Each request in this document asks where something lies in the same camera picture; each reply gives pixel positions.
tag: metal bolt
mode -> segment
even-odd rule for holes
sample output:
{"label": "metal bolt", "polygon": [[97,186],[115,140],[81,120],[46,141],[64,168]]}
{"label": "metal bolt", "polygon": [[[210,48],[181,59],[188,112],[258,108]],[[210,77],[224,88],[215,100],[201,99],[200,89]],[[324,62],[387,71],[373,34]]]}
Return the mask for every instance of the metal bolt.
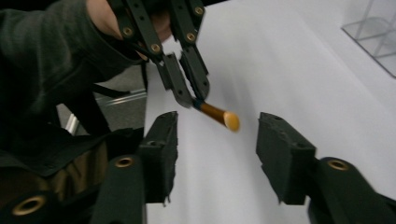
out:
{"label": "metal bolt", "polygon": [[195,35],[192,34],[192,33],[188,33],[188,34],[187,34],[187,38],[188,38],[190,41],[194,41],[194,40],[195,40]]}
{"label": "metal bolt", "polygon": [[134,31],[133,31],[131,28],[129,28],[129,27],[124,27],[124,28],[122,29],[122,31],[123,31],[124,34],[127,35],[127,36],[130,36],[130,35],[132,35],[132,34],[134,33]]}
{"label": "metal bolt", "polygon": [[154,51],[154,52],[160,52],[161,51],[161,48],[160,48],[160,46],[158,45],[158,44],[153,44],[153,45],[151,45],[151,49]]}
{"label": "metal bolt", "polygon": [[202,14],[204,14],[204,9],[201,8],[201,7],[196,7],[195,8],[195,13],[198,14],[198,15],[202,15]]}

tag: gold washer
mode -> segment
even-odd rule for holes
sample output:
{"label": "gold washer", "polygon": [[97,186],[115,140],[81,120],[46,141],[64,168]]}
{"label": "gold washer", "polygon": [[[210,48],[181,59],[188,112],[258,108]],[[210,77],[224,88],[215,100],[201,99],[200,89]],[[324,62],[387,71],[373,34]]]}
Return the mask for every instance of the gold washer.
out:
{"label": "gold washer", "polygon": [[[32,207],[25,207],[28,203],[35,203]],[[14,216],[25,216],[31,214],[38,209],[40,209],[46,203],[46,197],[43,195],[33,196],[31,198],[26,199],[25,201],[19,203],[17,206],[12,209],[12,214]]]}
{"label": "gold washer", "polygon": [[132,160],[132,158],[129,157],[125,157],[122,159],[119,159],[118,161],[116,161],[116,166],[119,168],[124,168],[124,167],[128,167],[130,165],[132,165],[134,163],[134,160]]}
{"label": "gold washer", "polygon": [[349,169],[348,165],[346,165],[343,161],[331,160],[327,161],[327,163],[335,170],[346,171]]}

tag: white table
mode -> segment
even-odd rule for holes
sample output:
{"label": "white table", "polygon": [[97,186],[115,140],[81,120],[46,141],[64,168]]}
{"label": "white table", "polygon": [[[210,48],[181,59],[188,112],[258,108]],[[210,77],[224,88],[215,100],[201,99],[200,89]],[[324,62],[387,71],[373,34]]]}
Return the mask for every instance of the white table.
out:
{"label": "white table", "polygon": [[[149,205],[149,224],[309,223],[305,206],[278,204],[261,169],[260,112],[287,120],[317,158],[351,162],[377,192],[396,198],[396,79],[341,30],[357,20],[351,4],[231,0],[207,9],[198,40],[210,73],[206,101],[237,113],[239,133],[178,105],[149,68],[145,126],[179,114],[172,202]],[[173,40],[164,47],[179,52]]]}

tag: brush handle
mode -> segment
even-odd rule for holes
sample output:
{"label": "brush handle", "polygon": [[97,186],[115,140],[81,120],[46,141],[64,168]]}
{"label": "brush handle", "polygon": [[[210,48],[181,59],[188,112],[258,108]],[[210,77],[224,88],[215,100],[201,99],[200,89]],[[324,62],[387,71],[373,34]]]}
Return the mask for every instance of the brush handle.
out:
{"label": "brush handle", "polygon": [[239,118],[235,113],[218,109],[217,107],[200,100],[194,100],[193,106],[197,110],[208,115],[210,118],[226,126],[231,131],[237,132],[239,130]]}

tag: brush bristles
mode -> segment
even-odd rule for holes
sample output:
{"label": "brush bristles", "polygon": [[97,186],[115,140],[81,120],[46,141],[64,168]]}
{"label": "brush bristles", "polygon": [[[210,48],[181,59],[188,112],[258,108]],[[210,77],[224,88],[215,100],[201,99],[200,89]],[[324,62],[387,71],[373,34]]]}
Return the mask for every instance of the brush bristles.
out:
{"label": "brush bristles", "polygon": [[224,125],[233,132],[238,132],[239,130],[239,118],[233,113],[226,111],[224,112]]}

